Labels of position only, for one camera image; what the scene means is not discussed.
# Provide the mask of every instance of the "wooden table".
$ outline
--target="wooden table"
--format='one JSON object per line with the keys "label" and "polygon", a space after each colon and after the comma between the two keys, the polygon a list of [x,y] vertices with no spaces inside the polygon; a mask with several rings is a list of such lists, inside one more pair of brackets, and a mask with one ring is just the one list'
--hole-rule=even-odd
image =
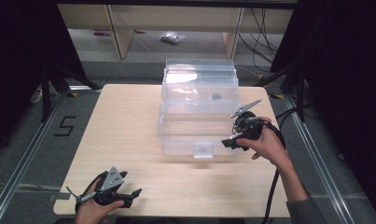
{"label": "wooden table", "polygon": [[[115,166],[127,171],[118,193],[143,189],[129,209],[112,215],[154,217],[263,217],[275,168],[251,160],[254,151],[194,159],[166,156],[157,138],[161,85],[106,85],[95,106],[61,192],[80,194],[92,179]],[[251,110],[273,120],[267,92],[241,87],[240,102],[263,101]],[[289,217],[282,181],[271,217]],[[57,200],[54,212],[75,213],[75,198]]]}

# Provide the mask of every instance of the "desk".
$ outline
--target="desk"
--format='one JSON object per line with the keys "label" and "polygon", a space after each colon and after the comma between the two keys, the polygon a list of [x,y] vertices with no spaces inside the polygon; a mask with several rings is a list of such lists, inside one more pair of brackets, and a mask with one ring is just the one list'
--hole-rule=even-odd
{"label": "desk", "polygon": [[[253,151],[213,159],[163,155],[157,139],[161,85],[106,85],[95,106],[61,192],[80,194],[111,166],[128,174],[119,193],[142,188],[129,209],[118,216],[263,217],[275,168],[252,161]],[[263,101],[252,108],[275,120],[266,91],[241,87],[240,102]],[[289,217],[281,181],[272,200],[271,217]],[[75,213],[75,198],[58,200],[54,212]]]}

